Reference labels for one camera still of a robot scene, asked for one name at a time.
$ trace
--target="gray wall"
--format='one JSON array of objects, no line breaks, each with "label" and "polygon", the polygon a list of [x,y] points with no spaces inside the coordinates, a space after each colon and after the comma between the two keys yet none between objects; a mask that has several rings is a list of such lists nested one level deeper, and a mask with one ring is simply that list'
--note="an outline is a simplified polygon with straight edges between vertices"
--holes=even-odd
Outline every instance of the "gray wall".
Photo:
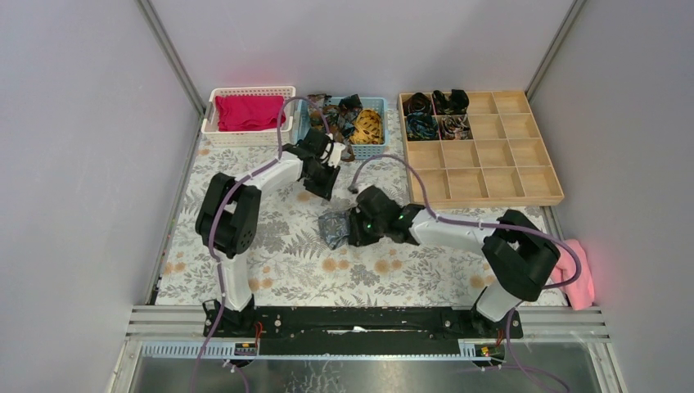
[{"label": "gray wall", "polygon": [[571,0],[153,3],[204,99],[253,81],[392,100],[435,88],[525,89]]},{"label": "gray wall", "polygon": [[101,391],[193,110],[134,1],[4,2],[0,58],[0,391]]},{"label": "gray wall", "polygon": [[533,102],[632,392],[692,391],[694,2],[589,2]]}]

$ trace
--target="black mounting base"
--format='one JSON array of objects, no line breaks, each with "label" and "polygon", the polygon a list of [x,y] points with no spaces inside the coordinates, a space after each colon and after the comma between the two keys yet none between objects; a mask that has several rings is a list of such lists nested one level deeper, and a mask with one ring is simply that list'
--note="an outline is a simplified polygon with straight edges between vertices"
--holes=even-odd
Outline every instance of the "black mounting base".
[{"label": "black mounting base", "polygon": [[[216,301],[214,309],[205,308],[206,336],[218,310]],[[496,341],[506,322],[481,323],[474,310],[451,307],[254,308],[251,303],[240,312],[223,312],[213,337],[254,337],[260,322],[261,355],[456,355],[458,339]],[[511,338],[522,338],[516,311],[512,318]]]}]

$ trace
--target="blue basket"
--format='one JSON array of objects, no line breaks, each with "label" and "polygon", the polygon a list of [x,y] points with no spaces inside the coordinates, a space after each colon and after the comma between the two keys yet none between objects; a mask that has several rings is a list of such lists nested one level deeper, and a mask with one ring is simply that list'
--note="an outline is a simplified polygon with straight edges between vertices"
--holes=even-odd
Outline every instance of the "blue basket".
[{"label": "blue basket", "polygon": [[[326,105],[337,105],[343,97],[333,97],[330,101],[326,102]],[[388,109],[388,105],[385,98],[379,97],[360,97],[362,100],[363,109],[373,109],[378,112],[383,122],[383,144],[382,145],[356,145],[353,144],[354,156],[357,160],[366,160],[367,158],[374,156],[376,154],[383,154],[385,147],[388,146],[388,119],[385,113]],[[309,104],[306,102],[301,102],[299,108],[299,129],[296,133],[296,140],[304,139],[306,133],[311,128],[311,121],[309,120]]]}]

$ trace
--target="white plastic basket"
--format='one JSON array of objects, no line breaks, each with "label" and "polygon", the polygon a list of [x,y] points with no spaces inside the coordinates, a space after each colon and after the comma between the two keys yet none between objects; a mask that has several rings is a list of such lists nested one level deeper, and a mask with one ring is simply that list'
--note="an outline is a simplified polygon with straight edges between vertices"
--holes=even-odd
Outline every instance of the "white plastic basket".
[{"label": "white plastic basket", "polygon": [[[284,99],[296,95],[294,86],[267,86],[265,88],[216,88],[210,94],[207,103],[205,118],[202,120],[201,132],[212,142],[215,147],[234,146],[272,146],[277,145],[277,129],[264,129],[262,131],[219,131],[219,111],[214,104],[217,96],[283,96]],[[294,123],[294,107],[296,102],[291,102],[284,109],[286,118],[282,125],[282,144],[291,143],[291,130]]]}]

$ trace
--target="pink towel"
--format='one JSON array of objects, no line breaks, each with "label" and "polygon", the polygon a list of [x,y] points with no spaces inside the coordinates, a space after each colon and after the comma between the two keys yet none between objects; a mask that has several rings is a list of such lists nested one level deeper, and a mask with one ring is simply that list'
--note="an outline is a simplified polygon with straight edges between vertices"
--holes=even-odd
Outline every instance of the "pink towel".
[{"label": "pink towel", "polygon": [[[573,284],[569,284],[561,289],[568,297],[573,309],[585,309],[593,305],[595,300],[595,288],[593,287],[593,276],[590,274],[588,267],[588,259],[585,251],[577,240],[567,240],[566,244],[571,247],[571,250],[576,252],[581,261],[581,276]],[[574,276],[576,271],[576,263],[571,258],[569,252],[561,247],[557,247],[561,256],[557,265],[554,267],[550,277],[553,282],[566,281]]]},{"label": "pink towel", "polygon": [[219,131],[261,131],[277,127],[282,96],[226,96],[215,97],[219,111]]}]

